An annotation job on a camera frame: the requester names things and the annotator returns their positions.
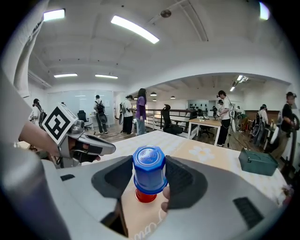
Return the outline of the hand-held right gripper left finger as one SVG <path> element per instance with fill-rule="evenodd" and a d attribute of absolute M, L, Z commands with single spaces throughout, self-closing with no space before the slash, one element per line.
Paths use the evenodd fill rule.
<path fill-rule="evenodd" d="M 56 169 L 42 162 L 68 236 L 61 240 L 128 240 L 121 196 L 132 177 L 130 156 Z"/>

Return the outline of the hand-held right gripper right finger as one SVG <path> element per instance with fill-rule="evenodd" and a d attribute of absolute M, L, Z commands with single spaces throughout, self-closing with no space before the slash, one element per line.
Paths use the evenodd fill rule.
<path fill-rule="evenodd" d="M 259 240 L 283 209 L 237 174 L 166 157 L 168 213 L 150 240 Z"/>

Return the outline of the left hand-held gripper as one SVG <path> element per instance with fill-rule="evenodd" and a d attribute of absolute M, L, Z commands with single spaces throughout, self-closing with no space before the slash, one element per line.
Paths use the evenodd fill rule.
<path fill-rule="evenodd" d="M 60 168 L 81 165 L 80 157 L 69 152 L 68 139 L 73 138 L 88 145 L 84 149 L 88 155 L 109 155 L 116 151 L 114 144 L 99 137 L 84 137 L 84 122 L 79 120 L 64 104 L 58 103 L 42 123 L 44 130 L 58 146 L 59 157 L 56 164 Z"/>

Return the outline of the blue paper cup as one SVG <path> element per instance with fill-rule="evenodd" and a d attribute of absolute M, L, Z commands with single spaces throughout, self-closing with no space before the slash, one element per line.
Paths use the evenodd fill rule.
<path fill-rule="evenodd" d="M 168 184 L 165 176 L 165 155 L 158 146 L 139 147 L 134 154 L 134 184 L 147 195 L 155 195 L 163 191 Z"/>

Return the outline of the red paper cup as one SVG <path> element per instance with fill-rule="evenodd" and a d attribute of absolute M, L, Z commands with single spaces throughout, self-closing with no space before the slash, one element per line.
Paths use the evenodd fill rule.
<path fill-rule="evenodd" d="M 136 196 L 137 200 L 142 203 L 150 203 L 156 199 L 157 194 L 148 195 L 148 194 L 145 194 L 145 193 L 141 192 L 140 190 L 136 189 L 135 196 Z"/>

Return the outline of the person's left forearm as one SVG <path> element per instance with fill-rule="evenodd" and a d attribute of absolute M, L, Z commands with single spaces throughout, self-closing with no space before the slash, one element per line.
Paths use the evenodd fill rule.
<path fill-rule="evenodd" d="M 58 157 L 59 151 L 55 141 L 42 130 L 39 126 L 27 121 L 19 135 L 21 141 L 25 141 L 39 149 L 49 152 L 51 155 Z"/>

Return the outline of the person's left hand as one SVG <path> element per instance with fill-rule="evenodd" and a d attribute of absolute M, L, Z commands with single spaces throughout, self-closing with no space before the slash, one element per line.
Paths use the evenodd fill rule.
<path fill-rule="evenodd" d="M 70 152 L 70 155 L 73 156 L 74 155 L 74 151 L 75 150 L 87 150 L 89 145 L 88 144 L 85 144 L 85 143 L 82 143 L 82 142 L 79 142 L 77 141 L 76 139 L 73 139 L 73 138 L 69 138 L 68 139 L 68 146 L 69 146 L 69 152 Z M 82 162 L 93 162 L 93 161 L 100 161 L 101 158 L 100 156 L 96 156 L 96 155 L 82 155 L 82 159 L 81 161 Z"/>

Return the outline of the person's right hand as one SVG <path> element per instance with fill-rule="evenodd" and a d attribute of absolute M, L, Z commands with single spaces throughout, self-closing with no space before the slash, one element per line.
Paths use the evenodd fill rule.
<path fill-rule="evenodd" d="M 169 200 L 170 200 L 170 188 L 169 188 L 169 186 L 166 186 L 163 189 L 163 196 L 166 199 L 166 201 L 161 203 L 161 209 L 164 212 L 167 212 L 168 211 L 168 203 L 169 203 Z"/>

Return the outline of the black office chair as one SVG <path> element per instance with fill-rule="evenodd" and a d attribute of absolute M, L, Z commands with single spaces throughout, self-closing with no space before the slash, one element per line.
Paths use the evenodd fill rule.
<path fill-rule="evenodd" d="M 214 136 L 214 134 L 212 132 L 210 132 L 211 127 L 209 126 L 205 126 L 205 125 L 200 125 L 200 131 L 199 134 L 206 134 L 209 138 L 210 136 Z"/>
<path fill-rule="evenodd" d="M 183 133 L 183 127 L 178 125 L 178 122 L 175 124 L 172 123 L 170 118 L 170 105 L 165 104 L 164 108 L 161 111 L 161 115 L 164 119 L 163 131 L 172 135 L 179 135 Z"/>
<path fill-rule="evenodd" d="M 77 113 L 78 119 L 84 122 L 84 129 L 94 129 L 93 128 L 93 122 L 89 121 L 89 118 L 86 116 L 86 112 L 84 110 L 79 110 Z"/>

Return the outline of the dark green box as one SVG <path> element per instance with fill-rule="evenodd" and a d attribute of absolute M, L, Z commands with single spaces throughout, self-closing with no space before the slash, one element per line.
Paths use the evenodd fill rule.
<path fill-rule="evenodd" d="M 242 149 L 239 155 L 241 169 L 248 173 L 272 176 L 278 162 L 268 153 Z"/>

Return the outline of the checked flower tablecloth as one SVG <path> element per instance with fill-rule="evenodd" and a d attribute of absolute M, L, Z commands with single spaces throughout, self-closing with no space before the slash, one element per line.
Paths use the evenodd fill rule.
<path fill-rule="evenodd" d="M 285 180 L 279 170 L 276 170 L 272 176 L 244 172 L 238 160 L 238 151 L 215 147 L 160 131 L 119 141 L 115 145 L 116 151 L 102 157 L 100 161 L 131 155 L 138 147 L 144 145 L 158 146 L 164 154 L 171 157 L 184 158 L 237 174 L 283 209 L 282 188 Z M 131 181 L 121 199 L 129 234 L 128 240 L 150 240 L 150 236 L 160 227 L 167 216 L 167 213 L 160 207 L 165 200 L 163 195 L 158 194 L 156 199 L 150 203 L 141 203 L 135 196 L 135 186 Z"/>

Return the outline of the wooden desk with white legs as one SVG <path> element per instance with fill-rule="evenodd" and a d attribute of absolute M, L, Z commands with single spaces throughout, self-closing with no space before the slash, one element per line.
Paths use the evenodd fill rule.
<path fill-rule="evenodd" d="M 218 137 L 219 137 L 219 133 L 220 133 L 220 129 L 221 129 L 221 122 L 218 120 L 201 120 L 201 119 L 191 119 L 188 121 L 188 134 L 187 134 L 187 139 L 190 139 L 191 136 L 191 128 L 192 125 L 195 124 L 197 125 L 197 131 L 199 131 L 199 126 L 205 126 L 205 127 L 211 127 L 211 128 L 216 128 L 217 129 L 217 134 L 215 137 L 215 142 L 214 145 L 217 145 L 218 142 Z"/>

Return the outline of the black metal railing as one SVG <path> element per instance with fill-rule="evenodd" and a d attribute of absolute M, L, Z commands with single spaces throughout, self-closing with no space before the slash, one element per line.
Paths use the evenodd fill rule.
<path fill-rule="evenodd" d="M 189 130 L 189 120 L 197 118 L 197 111 L 191 110 L 170 110 L 170 121 L 172 124 L 176 124 L 183 128 L 183 132 L 187 133 Z M 165 120 L 163 117 L 162 109 L 147 109 L 145 126 L 152 130 L 163 130 Z"/>

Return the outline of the person's white shirt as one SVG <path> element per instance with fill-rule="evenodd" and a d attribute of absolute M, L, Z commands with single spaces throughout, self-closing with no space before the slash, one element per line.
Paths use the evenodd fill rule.
<path fill-rule="evenodd" d="M 49 0 L 38 0 L 18 24 L 0 55 L 0 143 L 17 142 L 28 121 L 31 107 L 25 98 L 30 96 L 29 59 L 48 4 Z"/>

